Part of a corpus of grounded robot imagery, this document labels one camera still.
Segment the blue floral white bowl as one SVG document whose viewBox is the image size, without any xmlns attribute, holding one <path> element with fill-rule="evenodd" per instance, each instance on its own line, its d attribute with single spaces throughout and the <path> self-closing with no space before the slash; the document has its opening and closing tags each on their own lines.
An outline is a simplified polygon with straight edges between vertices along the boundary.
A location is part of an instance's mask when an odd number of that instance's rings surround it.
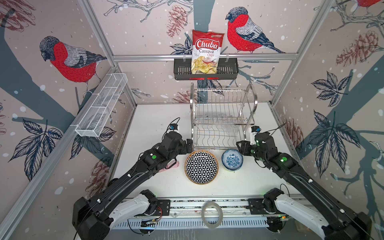
<svg viewBox="0 0 384 240">
<path fill-rule="evenodd" d="M 222 154 L 221 161 L 227 170 L 237 171 L 242 167 L 244 159 L 238 150 L 229 149 Z"/>
</svg>

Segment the white patterned plate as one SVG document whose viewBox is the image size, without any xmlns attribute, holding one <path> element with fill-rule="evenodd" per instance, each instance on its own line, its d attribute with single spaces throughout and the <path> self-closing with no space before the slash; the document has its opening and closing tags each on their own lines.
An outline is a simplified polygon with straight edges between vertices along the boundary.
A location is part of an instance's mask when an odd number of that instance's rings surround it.
<svg viewBox="0 0 384 240">
<path fill-rule="evenodd" d="M 194 184 L 209 184 L 217 177 L 218 173 L 219 162 L 215 155 L 209 151 L 194 151 L 185 161 L 185 174 Z"/>
</svg>

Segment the steel two-tier dish rack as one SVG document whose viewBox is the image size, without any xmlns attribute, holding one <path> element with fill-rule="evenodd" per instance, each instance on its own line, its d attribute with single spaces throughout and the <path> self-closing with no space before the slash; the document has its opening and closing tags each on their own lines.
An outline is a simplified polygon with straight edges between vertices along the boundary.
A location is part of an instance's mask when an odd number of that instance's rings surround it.
<svg viewBox="0 0 384 240">
<path fill-rule="evenodd" d="M 191 84 L 191 139 L 195 150 L 236 149 L 236 142 L 249 139 L 255 124 L 258 96 L 249 84 L 245 89 L 197 89 Z M 223 125 L 237 125 L 239 134 L 227 136 Z"/>
</svg>

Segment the clear faceted drinking glass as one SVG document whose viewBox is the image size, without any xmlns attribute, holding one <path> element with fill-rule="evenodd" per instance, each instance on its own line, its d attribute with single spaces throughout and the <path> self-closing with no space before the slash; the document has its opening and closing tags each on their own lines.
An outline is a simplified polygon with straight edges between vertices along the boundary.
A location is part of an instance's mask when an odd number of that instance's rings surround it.
<svg viewBox="0 0 384 240">
<path fill-rule="evenodd" d="M 239 127 L 237 125 L 223 125 L 223 130 L 230 137 L 236 137 L 239 134 Z"/>
</svg>

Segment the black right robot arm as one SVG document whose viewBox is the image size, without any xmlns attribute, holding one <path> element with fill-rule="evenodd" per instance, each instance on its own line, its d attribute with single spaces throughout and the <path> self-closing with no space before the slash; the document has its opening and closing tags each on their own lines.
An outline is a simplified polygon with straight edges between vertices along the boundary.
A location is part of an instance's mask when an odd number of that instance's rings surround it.
<svg viewBox="0 0 384 240">
<path fill-rule="evenodd" d="M 267 169 L 275 173 L 298 190 L 313 209 L 310 209 L 273 188 L 264 194 L 264 210 L 269 214 L 286 214 L 323 240 L 368 240 L 371 235 L 372 220 L 363 212 L 356 213 L 329 194 L 305 172 L 289 154 L 280 153 L 273 137 L 268 133 L 257 133 L 254 141 L 236 143 L 243 156 L 251 156 L 261 161 Z"/>
</svg>

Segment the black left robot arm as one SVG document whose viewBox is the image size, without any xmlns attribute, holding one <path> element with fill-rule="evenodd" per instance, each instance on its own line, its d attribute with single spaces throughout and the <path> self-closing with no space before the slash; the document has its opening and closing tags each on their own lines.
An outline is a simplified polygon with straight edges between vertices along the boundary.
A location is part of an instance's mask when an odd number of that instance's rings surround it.
<svg viewBox="0 0 384 240">
<path fill-rule="evenodd" d="M 76 229 L 75 236 L 82 240 L 103 240 L 112 225 L 118 222 L 121 210 L 117 206 L 160 170 L 170 168 L 169 162 L 175 164 L 178 155 L 192 151 L 192 139 L 183 140 L 176 131 L 166 133 L 162 142 L 141 153 L 133 167 L 105 190 L 88 200 L 81 197 L 74 203 L 72 224 Z"/>
</svg>

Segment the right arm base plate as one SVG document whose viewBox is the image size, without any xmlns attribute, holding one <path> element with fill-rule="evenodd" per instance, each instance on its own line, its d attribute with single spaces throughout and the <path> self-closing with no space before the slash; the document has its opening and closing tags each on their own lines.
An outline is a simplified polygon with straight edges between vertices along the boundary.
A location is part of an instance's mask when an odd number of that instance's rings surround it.
<svg viewBox="0 0 384 240">
<path fill-rule="evenodd" d="M 248 206 L 247 209 L 250 210 L 251 215 L 267 215 L 267 216 L 287 216 L 286 214 L 278 211 L 278 210 L 272 210 L 267 211 L 263 204 L 264 199 L 248 199 Z"/>
</svg>

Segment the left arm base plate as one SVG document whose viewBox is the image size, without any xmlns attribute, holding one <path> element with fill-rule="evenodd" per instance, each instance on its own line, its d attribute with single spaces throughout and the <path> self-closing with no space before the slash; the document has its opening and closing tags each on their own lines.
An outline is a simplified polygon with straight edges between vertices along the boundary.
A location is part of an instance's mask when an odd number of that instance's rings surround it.
<svg viewBox="0 0 384 240">
<path fill-rule="evenodd" d="M 157 200 L 155 207 L 150 205 L 149 211 L 143 214 L 135 215 L 135 217 L 160 217 L 169 216 L 171 210 L 171 200 Z"/>
</svg>

